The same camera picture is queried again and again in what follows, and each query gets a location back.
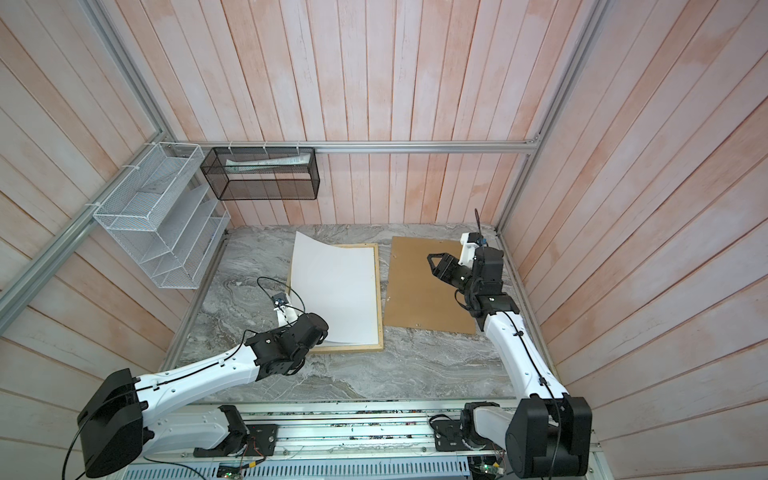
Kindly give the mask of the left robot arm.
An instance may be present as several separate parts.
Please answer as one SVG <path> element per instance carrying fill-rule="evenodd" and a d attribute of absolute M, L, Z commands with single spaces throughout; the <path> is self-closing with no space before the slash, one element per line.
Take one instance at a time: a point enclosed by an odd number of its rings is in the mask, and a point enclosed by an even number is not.
<path fill-rule="evenodd" d="M 205 458 L 244 451 L 251 431 L 235 406 L 199 414 L 182 408 L 221 390 L 295 374 L 328 330 L 319 315 L 302 313 L 269 331 L 246 331 L 238 346 L 184 367 L 110 374 L 77 417 L 73 440 L 81 445 L 85 476 L 105 477 L 158 452 L 191 450 Z"/>

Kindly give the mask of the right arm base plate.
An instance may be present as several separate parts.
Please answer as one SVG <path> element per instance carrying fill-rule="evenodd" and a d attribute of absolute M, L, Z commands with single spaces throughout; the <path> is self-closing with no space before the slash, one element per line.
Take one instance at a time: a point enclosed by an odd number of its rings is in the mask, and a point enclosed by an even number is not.
<path fill-rule="evenodd" d="M 456 452 L 465 450 L 480 450 L 481 445 L 471 443 L 464 437 L 461 421 L 446 415 L 430 417 L 428 425 L 433 432 L 435 449 L 438 452 Z"/>

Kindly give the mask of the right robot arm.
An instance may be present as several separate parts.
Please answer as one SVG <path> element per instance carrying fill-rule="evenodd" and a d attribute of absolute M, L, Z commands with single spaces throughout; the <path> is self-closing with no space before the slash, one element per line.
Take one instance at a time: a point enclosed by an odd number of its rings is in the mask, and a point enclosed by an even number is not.
<path fill-rule="evenodd" d="M 435 253 L 427 261 L 432 274 L 459 295 L 460 306 L 491 341 L 521 396 L 513 412 L 494 402 L 466 404 L 461 412 L 464 442 L 501 447 L 520 479 L 585 475 L 591 407 L 567 391 L 533 344 L 520 308 L 503 290 L 503 252 L 472 239 L 458 257 Z"/>

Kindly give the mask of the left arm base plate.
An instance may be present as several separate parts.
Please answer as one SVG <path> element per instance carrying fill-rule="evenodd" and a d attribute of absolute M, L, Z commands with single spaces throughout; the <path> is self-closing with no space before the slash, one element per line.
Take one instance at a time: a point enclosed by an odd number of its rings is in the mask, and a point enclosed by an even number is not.
<path fill-rule="evenodd" d="M 269 457 L 275 451 L 278 429 L 277 424 L 247 424 L 244 429 L 229 432 L 223 440 L 211 448 L 195 448 L 193 456 L 207 458 L 245 454 Z"/>

